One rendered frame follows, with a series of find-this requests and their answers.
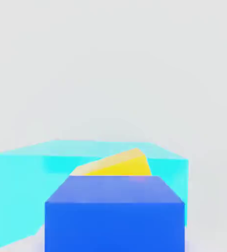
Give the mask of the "large cyan box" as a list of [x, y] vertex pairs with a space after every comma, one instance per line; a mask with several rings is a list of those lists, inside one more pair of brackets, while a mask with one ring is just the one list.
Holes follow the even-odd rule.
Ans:
[[76, 167], [134, 148], [187, 202], [188, 160], [153, 143], [52, 140], [0, 153], [0, 248], [36, 234], [45, 201]]

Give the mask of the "small blue cube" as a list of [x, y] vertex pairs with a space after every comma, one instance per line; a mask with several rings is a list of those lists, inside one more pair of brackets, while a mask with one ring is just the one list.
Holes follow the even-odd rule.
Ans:
[[185, 204], [157, 176], [69, 176], [45, 203], [45, 252], [185, 252]]

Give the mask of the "small yellow cube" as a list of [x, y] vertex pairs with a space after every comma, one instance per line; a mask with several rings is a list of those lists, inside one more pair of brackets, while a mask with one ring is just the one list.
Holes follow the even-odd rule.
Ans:
[[145, 154], [138, 148], [76, 167], [71, 176], [151, 176]]

